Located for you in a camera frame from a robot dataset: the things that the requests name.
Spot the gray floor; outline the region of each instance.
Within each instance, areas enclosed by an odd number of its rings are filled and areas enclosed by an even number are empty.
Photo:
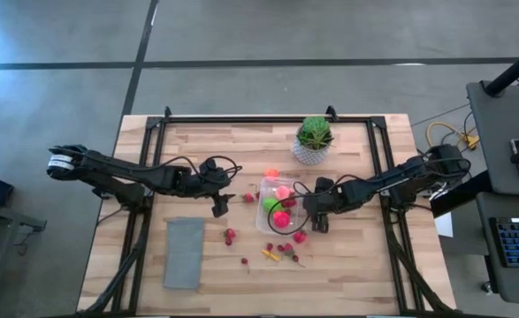
[[[0,63],[135,60],[149,0],[0,2]],[[146,61],[519,56],[519,1],[162,0]],[[465,84],[506,64],[143,70],[133,114],[408,113],[416,144],[432,121],[462,126]],[[0,178],[13,206],[49,220],[25,257],[10,255],[0,317],[69,314],[76,307],[100,201],[45,174],[53,145],[112,151],[132,71],[0,71]],[[447,133],[434,129],[433,142]],[[466,151],[472,173],[481,149]],[[460,309],[519,316],[486,297],[478,256],[446,252]]]

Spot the wooden tabletop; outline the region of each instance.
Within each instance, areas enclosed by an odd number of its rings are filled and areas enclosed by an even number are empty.
[[[139,161],[146,117],[124,117],[115,157],[134,163]],[[385,117],[394,161],[403,163],[416,155],[408,116]],[[331,126],[335,147],[322,163],[306,166],[299,163],[290,150],[298,124],[167,124],[161,162],[177,155],[188,156],[195,163],[211,155],[231,157],[243,170],[222,193],[253,193],[254,185],[261,182],[267,169],[277,169],[281,175],[296,178],[310,188],[314,188],[320,176],[336,179],[353,173],[362,178],[372,177],[374,170],[365,125]],[[379,147],[382,166],[386,169],[380,143]],[[218,161],[218,164],[229,167],[228,163]],[[305,268],[288,259],[280,262],[265,259],[261,249],[267,242],[276,246],[290,242],[291,238],[258,231],[256,204],[245,203],[238,196],[230,200],[230,211],[220,218],[212,216],[211,207],[211,200],[156,197],[138,314],[398,314],[377,196],[356,211],[330,215],[329,233],[309,231],[305,243],[294,244]],[[117,202],[106,201],[100,217],[117,209]],[[202,276],[197,291],[163,287],[167,221],[179,216],[205,219]],[[419,271],[442,300],[454,307],[432,214],[415,208],[407,218]],[[97,228],[78,309],[91,305],[114,276],[126,219],[127,212],[120,212]],[[221,234],[227,227],[237,232],[237,238],[229,247]],[[242,257],[249,259],[249,274],[240,264]],[[124,304],[129,299],[131,272],[126,281]],[[409,304],[412,304],[406,272],[403,274]]]

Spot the table leg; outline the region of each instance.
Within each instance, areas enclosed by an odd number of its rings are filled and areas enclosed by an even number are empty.
[[[475,200],[475,196],[481,192],[492,192],[491,180],[487,170],[430,201],[432,213],[434,217],[442,216],[466,202]]]

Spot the gray towel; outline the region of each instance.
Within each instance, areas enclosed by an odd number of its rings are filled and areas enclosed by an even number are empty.
[[[165,288],[198,289],[204,219],[181,217],[167,223]]]

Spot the clear plastic bowl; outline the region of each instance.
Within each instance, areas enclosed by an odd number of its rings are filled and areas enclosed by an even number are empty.
[[[259,196],[259,204],[257,205],[257,217],[256,217],[256,227],[259,231],[267,234],[278,234],[274,232],[271,227],[269,227],[267,216],[269,215],[269,210],[263,208],[263,201],[268,198],[272,198],[275,200],[277,197],[275,196],[275,192],[277,187],[286,186],[289,189],[293,190],[293,183],[295,180],[290,178],[281,178],[281,177],[265,177],[261,181],[261,192]],[[297,230],[303,223],[307,217],[306,210],[302,207],[302,198],[296,199],[296,204],[291,208],[283,208],[283,210],[290,211],[290,224],[285,228],[278,228],[274,222],[272,221],[272,215],[276,211],[273,209],[273,213],[271,214],[271,225],[282,233],[289,233]]]

